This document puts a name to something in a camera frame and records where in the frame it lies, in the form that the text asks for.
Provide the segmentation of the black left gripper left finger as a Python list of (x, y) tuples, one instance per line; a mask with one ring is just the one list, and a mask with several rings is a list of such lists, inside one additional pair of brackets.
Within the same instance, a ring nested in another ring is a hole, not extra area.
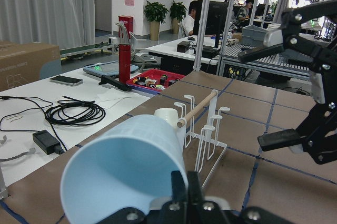
[(172, 202), (171, 210), (181, 210), (187, 203), (187, 190), (180, 171), (171, 172)]

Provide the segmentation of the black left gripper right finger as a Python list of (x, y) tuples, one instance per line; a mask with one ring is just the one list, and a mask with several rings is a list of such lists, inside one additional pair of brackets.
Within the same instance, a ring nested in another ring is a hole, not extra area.
[(189, 204), (191, 206), (198, 206), (204, 202), (204, 195), (202, 191), (202, 186), (199, 180), (199, 173), (197, 171), (188, 171), (188, 196)]

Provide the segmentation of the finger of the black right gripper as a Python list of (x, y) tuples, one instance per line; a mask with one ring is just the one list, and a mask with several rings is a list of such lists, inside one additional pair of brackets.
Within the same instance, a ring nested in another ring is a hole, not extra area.
[(279, 28), (265, 34), (263, 46), (239, 53), (242, 63), (281, 53), (286, 49), (312, 57), (315, 42), (300, 36), (301, 24), (317, 17), (325, 16), (336, 21), (336, 0), (317, 2), (300, 8), (288, 8), (283, 11)]
[(257, 138), (263, 151), (302, 146), (319, 164), (336, 161), (336, 104), (316, 104), (306, 119), (296, 128), (278, 131)]

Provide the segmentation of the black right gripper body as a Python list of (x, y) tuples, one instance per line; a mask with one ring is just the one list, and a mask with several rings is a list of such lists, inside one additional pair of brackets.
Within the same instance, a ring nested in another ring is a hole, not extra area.
[(317, 104), (336, 108), (336, 38), (327, 46), (316, 44), (310, 66), (312, 97)]

